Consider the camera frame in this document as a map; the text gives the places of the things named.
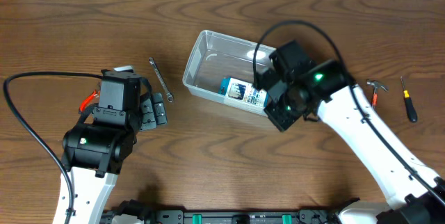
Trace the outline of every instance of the green connector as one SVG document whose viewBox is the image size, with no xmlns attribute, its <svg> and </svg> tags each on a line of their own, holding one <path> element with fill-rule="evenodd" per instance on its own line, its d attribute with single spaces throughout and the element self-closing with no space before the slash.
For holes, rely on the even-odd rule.
<svg viewBox="0 0 445 224">
<path fill-rule="evenodd" d="M 200 214 L 193 214 L 192 224 L 202 224 L 202 216 Z"/>
<path fill-rule="evenodd" d="M 290 214 L 283 214 L 283 224 L 292 224 L 292 216 Z"/>
</svg>

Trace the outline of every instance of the wire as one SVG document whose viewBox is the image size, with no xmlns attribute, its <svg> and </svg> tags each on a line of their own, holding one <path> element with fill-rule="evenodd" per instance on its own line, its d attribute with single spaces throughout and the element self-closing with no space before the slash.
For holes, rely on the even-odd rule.
<svg viewBox="0 0 445 224">
<path fill-rule="evenodd" d="M 9 95 L 9 83 L 17 78 L 20 77 L 30 77 L 30 76 L 42 76 L 42 75 L 56 75 L 56 76 L 72 76 L 72 77 L 92 77 L 92 78 L 98 78 L 102 79 L 102 76 L 96 75 L 96 74 L 86 74 L 86 73 L 73 73 L 73 72 L 27 72 L 27 73 L 21 73 L 12 75 L 11 77 L 8 77 L 5 82 L 3 83 L 3 93 L 5 95 L 6 103 L 8 104 L 10 110 L 13 112 L 14 116 L 19 120 L 19 122 L 23 125 L 23 127 L 39 142 L 39 144 L 45 149 L 45 151 L 48 152 L 49 156 L 56 162 L 58 168 L 62 172 L 63 177 L 65 178 L 65 181 L 67 183 L 68 187 L 68 194 L 70 201 L 68 203 L 68 209 L 67 209 L 67 217 L 65 219 L 65 224 L 68 224 L 71 219 L 72 211 L 74 208 L 74 190 L 72 188 L 72 183 L 70 178 L 68 177 L 67 171 L 64 169 L 62 162 L 59 158 L 57 158 L 56 154 L 54 154 L 53 150 L 45 143 L 45 141 L 34 131 L 34 129 L 25 121 L 23 116 L 19 113 L 15 105 L 13 104 L 13 101 L 10 98 Z"/>
<path fill-rule="evenodd" d="M 365 112 L 363 111 L 363 109 L 361 108 L 361 106 L 359 105 L 358 99 L 355 96 L 354 93 L 354 84 L 351 81 L 348 69 L 346 68 L 346 64 L 344 63 L 343 57 L 340 54 L 339 49 L 337 48 L 337 46 L 335 45 L 334 41 L 327 35 L 327 33 L 325 33 L 323 30 L 321 30 L 320 28 L 318 28 L 317 26 L 315 26 L 314 24 L 310 23 L 310 22 L 306 22 L 303 20 L 286 20 L 283 22 L 279 22 L 275 25 L 273 25 L 272 27 L 270 27 L 264 34 L 263 36 L 259 39 L 257 46 L 255 47 L 255 51 L 253 53 L 253 72 L 254 72 L 254 84 L 257 84 L 257 51 L 259 49 L 259 45 L 264 41 L 264 39 L 267 37 L 267 35 L 269 33 L 271 33 L 272 31 L 274 31 L 276 28 L 279 28 L 281 26 L 286 26 L 286 25 L 290 25 L 290 24 L 296 24 L 296 25 L 303 25 L 303 26 L 308 26 L 309 28 L 315 30 L 317 33 L 321 34 L 326 40 L 327 42 L 330 44 L 331 48 L 333 48 L 335 55 L 337 56 L 337 58 L 339 59 L 339 63 L 341 66 L 341 71 L 343 72 L 343 75 L 346 78 L 346 83 L 348 84 L 349 90 L 350 90 L 350 94 L 353 97 L 355 106 L 357 107 L 357 109 L 359 110 L 360 114 L 362 115 L 363 119 L 366 121 L 366 123 L 369 125 L 369 127 L 373 130 L 374 134 L 382 141 L 383 145 L 385 145 L 385 147 L 395 156 L 395 158 L 403 165 L 403 167 L 408 170 L 408 172 L 411 174 L 411 176 L 413 176 L 413 178 L 415 178 L 423 187 L 425 187 L 426 190 L 428 190 L 430 192 L 430 194 L 436 198 L 436 200 L 445 207 L 445 200 L 434 191 L 434 189 L 428 184 L 426 183 L 418 174 L 418 172 L 413 169 L 398 153 L 397 151 L 395 151 L 395 149 L 387 142 L 387 140 L 385 140 L 385 138 L 380 134 L 380 132 L 374 127 L 374 125 L 372 124 L 372 122 L 367 118 Z"/>
</svg>

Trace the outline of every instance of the wrench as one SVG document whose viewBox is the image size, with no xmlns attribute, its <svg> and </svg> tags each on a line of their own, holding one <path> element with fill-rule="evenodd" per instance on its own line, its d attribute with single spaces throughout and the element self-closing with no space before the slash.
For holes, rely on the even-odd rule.
<svg viewBox="0 0 445 224">
<path fill-rule="evenodd" d="M 152 64 L 154 72 L 156 73 L 156 76 L 158 77 L 159 82 L 161 82 L 162 88 L 165 91 L 165 95 L 167 95 L 167 100 L 169 102 L 173 102 L 173 95 L 172 95 L 172 93 L 170 93 L 170 91 L 167 88 L 167 85 L 165 84 L 164 80 L 162 79 L 161 73 L 159 72 L 158 67 L 156 66 L 156 63 L 154 62 L 154 59 L 150 57 L 150 58 L 148 58 L 148 61 L 150 62 L 150 64 Z"/>
</svg>

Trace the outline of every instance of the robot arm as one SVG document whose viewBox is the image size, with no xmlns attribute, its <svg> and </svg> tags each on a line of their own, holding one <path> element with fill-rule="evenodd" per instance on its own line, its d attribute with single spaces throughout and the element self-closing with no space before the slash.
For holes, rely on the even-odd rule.
<svg viewBox="0 0 445 224">
<path fill-rule="evenodd" d="M 388 128 L 380 117 L 371 108 L 359 86 L 354 87 L 355 95 L 360 106 L 366 111 L 368 119 L 384 136 L 388 143 L 399 153 L 410 166 L 418 171 L 419 175 L 429 183 L 436 186 L 435 178 L 439 175 L 416 158 Z M 332 100 L 321 102 L 318 116 L 340 135 L 360 161 L 368 168 L 392 209 L 406 205 L 405 198 L 412 194 L 415 198 L 427 192 L 417 180 L 411 177 L 402 164 L 383 145 L 380 139 L 362 120 L 348 87 L 342 88 L 331 95 Z"/>
<path fill-rule="evenodd" d="M 290 22 L 309 25 L 321 31 L 314 25 L 300 21 L 284 22 L 278 26 Z M 273 26 L 265 35 L 276 27 Z M 341 59 L 332 41 L 327 40 Z M 338 215 L 343 223 L 444 221 L 443 179 L 401 143 L 371 108 L 362 89 L 342 64 L 330 60 L 317 65 L 295 41 L 277 48 L 269 59 L 274 68 L 262 74 L 256 73 L 254 86 L 266 90 L 272 99 L 264 109 L 270 121 L 280 131 L 285 131 L 301 116 L 314 121 L 308 115 L 317 115 L 350 146 L 387 200 L 387 205 L 367 206 L 366 211 L 361 211 L 363 208 L 361 212 L 351 210 L 354 207 L 345 209 L 348 214 L 344 211 Z"/>
<path fill-rule="evenodd" d="M 84 123 L 89 113 L 82 114 L 63 139 L 62 164 L 75 195 L 70 224 L 99 223 L 136 134 L 166 123 L 162 95 L 152 95 L 148 81 L 131 66 L 102 72 L 99 103 L 85 110 L 93 114 L 93 123 Z M 147 86 L 144 95 L 140 94 L 141 83 Z M 53 224 L 63 223 L 67 214 L 69 192 L 64 177 L 61 179 Z"/>
</svg>

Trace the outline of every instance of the green led light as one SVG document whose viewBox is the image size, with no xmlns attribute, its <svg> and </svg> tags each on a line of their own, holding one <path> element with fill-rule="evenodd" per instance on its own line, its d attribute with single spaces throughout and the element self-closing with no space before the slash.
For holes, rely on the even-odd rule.
<svg viewBox="0 0 445 224">
<path fill-rule="evenodd" d="M 320 74 L 320 73 L 315 74 L 314 78 L 316 81 L 320 81 L 323 78 L 323 74 Z"/>
</svg>

